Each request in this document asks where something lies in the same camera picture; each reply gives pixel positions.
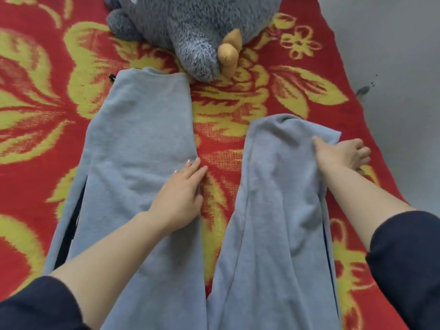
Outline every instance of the person's right hand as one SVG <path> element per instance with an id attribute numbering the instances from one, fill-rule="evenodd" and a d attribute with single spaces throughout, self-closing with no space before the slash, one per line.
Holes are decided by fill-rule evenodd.
<path id="1" fill-rule="evenodd" d="M 200 168 L 200 159 L 188 161 L 181 171 L 175 171 L 153 200 L 148 216 L 163 224 L 165 234 L 187 226 L 200 214 L 203 197 L 196 195 L 197 186 L 208 167 Z"/>
<path id="2" fill-rule="evenodd" d="M 345 167 L 361 173 L 360 167 L 370 162 L 371 149 L 364 147 L 361 139 L 342 141 L 328 145 L 321 138 L 313 137 L 316 162 L 322 173 Z"/>

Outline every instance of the sleeve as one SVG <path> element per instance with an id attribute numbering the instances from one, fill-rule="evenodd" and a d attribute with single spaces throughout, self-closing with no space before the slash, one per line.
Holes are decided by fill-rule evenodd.
<path id="1" fill-rule="evenodd" d="M 385 221 L 366 257 L 388 301 L 412 330 L 440 325 L 440 219 L 404 212 Z"/>
<path id="2" fill-rule="evenodd" d="M 90 330 L 70 290 L 47 276 L 0 302 L 0 329 Z"/>

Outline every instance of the red blanket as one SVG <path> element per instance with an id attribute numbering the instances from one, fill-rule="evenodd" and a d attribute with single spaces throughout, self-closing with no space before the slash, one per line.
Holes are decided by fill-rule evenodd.
<path id="1" fill-rule="evenodd" d="M 103 0 L 0 0 L 0 299 L 41 273 L 108 75 L 145 66 L 180 71 L 168 52 L 113 38 L 107 13 Z M 209 166 L 202 188 L 207 293 L 251 120 L 294 113 L 342 131 L 342 139 L 364 139 L 373 150 L 364 171 L 399 196 L 317 0 L 284 0 L 273 24 L 245 46 L 235 78 L 194 83 L 192 98 L 195 140 Z M 404 329 L 331 195 L 328 205 L 344 329 Z"/>

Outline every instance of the forearm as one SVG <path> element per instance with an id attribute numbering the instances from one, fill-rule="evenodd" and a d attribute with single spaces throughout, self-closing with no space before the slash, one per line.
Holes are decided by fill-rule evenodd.
<path id="1" fill-rule="evenodd" d="M 415 210 L 349 168 L 329 169 L 324 179 L 367 250 L 373 233 L 384 221 Z"/>
<path id="2" fill-rule="evenodd" d="M 141 213 L 50 274 L 69 287 L 92 329 L 102 326 L 122 290 L 163 238 L 159 222 Z"/>

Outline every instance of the plush toy arm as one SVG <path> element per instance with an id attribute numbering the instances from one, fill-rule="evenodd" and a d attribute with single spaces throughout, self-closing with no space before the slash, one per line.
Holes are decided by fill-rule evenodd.
<path id="1" fill-rule="evenodd" d="M 203 28 L 170 23 L 170 39 L 180 64 L 198 81 L 210 82 L 220 74 L 217 48 L 222 38 Z"/>
<path id="2" fill-rule="evenodd" d="M 119 0 L 104 0 L 104 2 L 110 10 L 119 9 L 121 7 Z"/>
<path id="3" fill-rule="evenodd" d="M 107 25 L 116 38 L 128 41 L 140 41 L 142 35 L 122 9 L 115 9 L 107 16 Z"/>

